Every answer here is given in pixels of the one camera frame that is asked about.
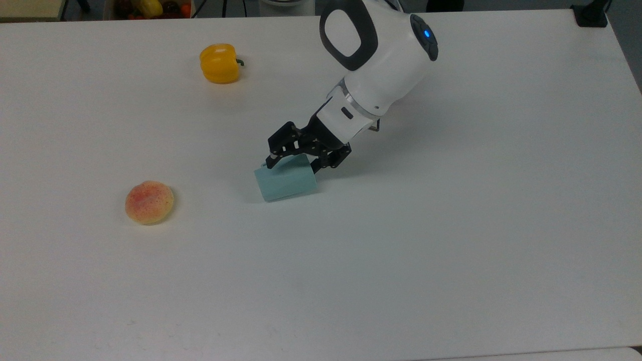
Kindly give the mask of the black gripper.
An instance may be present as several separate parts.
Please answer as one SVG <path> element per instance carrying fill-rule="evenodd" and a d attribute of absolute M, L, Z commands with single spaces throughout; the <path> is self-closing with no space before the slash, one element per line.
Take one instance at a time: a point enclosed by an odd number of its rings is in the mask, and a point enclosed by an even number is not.
<path fill-rule="evenodd" d="M 314 174 L 326 167 L 339 167 L 352 152 L 350 143 L 340 141 L 316 114 L 310 117 L 307 126 L 301 130 L 291 121 L 285 123 L 268 138 L 268 146 L 268 169 L 273 169 L 282 158 L 305 151 L 316 157 L 311 162 Z"/>

